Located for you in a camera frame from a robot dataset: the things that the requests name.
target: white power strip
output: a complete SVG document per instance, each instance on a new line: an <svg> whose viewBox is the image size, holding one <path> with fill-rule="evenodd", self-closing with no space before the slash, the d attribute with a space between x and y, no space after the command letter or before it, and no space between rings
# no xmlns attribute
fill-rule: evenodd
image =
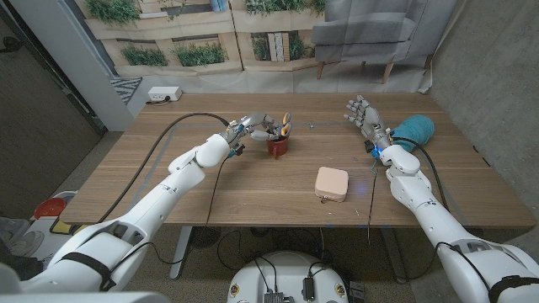
<svg viewBox="0 0 539 303"><path fill-rule="evenodd" d="M170 101L178 101L182 90L179 87L153 87L148 95L151 101L164 101L167 96L170 97Z"/></svg>

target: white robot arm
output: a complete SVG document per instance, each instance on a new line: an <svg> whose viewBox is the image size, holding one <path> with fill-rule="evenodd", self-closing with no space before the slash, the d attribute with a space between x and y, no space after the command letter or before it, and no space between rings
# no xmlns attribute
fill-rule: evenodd
<svg viewBox="0 0 539 303"><path fill-rule="evenodd" d="M431 192L419 160L393 145L383 121L366 100L350 101L345 115L379 151L392 196L410 209L435 247L463 302L532 302L539 298L539 265L518 247L468 233Z"/></svg>
<svg viewBox="0 0 539 303"><path fill-rule="evenodd" d="M267 131L255 130L262 125ZM173 207L200 183L202 168L213 167L227 157L240 155L240 139L278 138L282 125L264 113L253 113L225 132L173 160L170 174L125 215L85 228L60 248L48 268L18 284L15 293L66 293L122 290L138 269L148 245Z"/></svg>

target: black strap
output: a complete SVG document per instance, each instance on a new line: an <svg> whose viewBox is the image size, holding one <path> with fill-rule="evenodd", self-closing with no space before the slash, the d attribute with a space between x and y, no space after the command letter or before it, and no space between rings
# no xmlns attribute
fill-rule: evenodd
<svg viewBox="0 0 539 303"><path fill-rule="evenodd" d="M490 299L491 303L496 303L498 302L499 295L501 295L504 290L531 284L539 284L539 279L529 277L521 278L518 275L503 277L490 289L488 292L488 298Z"/></svg>
<svg viewBox="0 0 539 303"><path fill-rule="evenodd" d="M110 269L107 267L107 265L90 256L87 256L80 252L70 252L65 255L62 260L71 260L82 263L95 270L99 275L101 275L102 280L101 285L99 286L99 291L108 291L112 287L116 286L116 283L110 278L112 272L110 272Z"/></svg>

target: wooden pallet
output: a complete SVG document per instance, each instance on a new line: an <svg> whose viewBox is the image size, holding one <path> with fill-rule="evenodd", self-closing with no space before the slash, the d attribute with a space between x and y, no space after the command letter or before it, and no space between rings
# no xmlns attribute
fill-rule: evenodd
<svg viewBox="0 0 539 303"><path fill-rule="evenodd" d="M324 21L323 14L317 16L311 9L298 12L273 12L269 15L247 12L245 0L230 0L232 16L237 32L237 45L239 47L243 69L246 71L281 71L291 72L302 68L316 66L314 58L290 61L259 61L254 55L251 33L278 33L297 30L303 42L311 47L312 27Z"/></svg>
<svg viewBox="0 0 539 303"><path fill-rule="evenodd" d="M311 42L312 30L298 30L300 38L303 42L311 47L314 44ZM254 72L291 72L302 68L313 67L317 65L314 58L299 59L292 61L259 61L254 55L253 38L251 33L237 33L237 45L242 56L243 69Z"/></svg>
<svg viewBox="0 0 539 303"><path fill-rule="evenodd" d="M310 29L324 21L323 14L317 16L311 9L298 12L273 12L265 14L249 14L244 0L230 0L232 16L238 33L286 32Z"/></svg>
<svg viewBox="0 0 539 303"><path fill-rule="evenodd" d="M138 0L136 5L143 12L141 16L149 18L120 26L118 24L104 24L86 10L85 0L75 1L87 18L86 24L95 38L101 40L110 59L115 64L116 71L122 77L198 76L242 70L230 9L223 12L184 13L170 19L168 16L160 16L163 15L161 8L171 5L181 6L183 1ZM210 0L187 0L186 4L210 4ZM216 35L216 37L173 41L176 38L188 39L201 35ZM182 66L171 51L178 45L205 45L205 43L221 45L226 53L225 61L207 66ZM168 66L130 66L129 62L121 55L121 50L129 45L162 51L168 59Z"/></svg>

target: table leg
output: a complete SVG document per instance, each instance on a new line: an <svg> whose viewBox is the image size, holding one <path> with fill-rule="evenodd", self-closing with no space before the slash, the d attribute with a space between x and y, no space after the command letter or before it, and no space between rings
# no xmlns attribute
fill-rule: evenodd
<svg viewBox="0 0 539 303"><path fill-rule="evenodd" d="M393 267L395 280L399 283L405 283L406 279L402 279L401 277L404 278L408 275L406 273L406 269L404 268L403 255L398 247L395 231L392 228L382 228L380 231L382 232L382 240L386 245L387 256L389 257Z"/></svg>
<svg viewBox="0 0 539 303"><path fill-rule="evenodd" d="M182 230L179 232L178 237L178 244L176 245L176 252L174 253L174 260L173 262L181 260L185 253L187 252L187 248L189 247L189 237L191 236L191 230L193 229L193 226L182 226ZM184 264L184 261L174 264L170 269L170 279L178 279L182 265Z"/></svg>

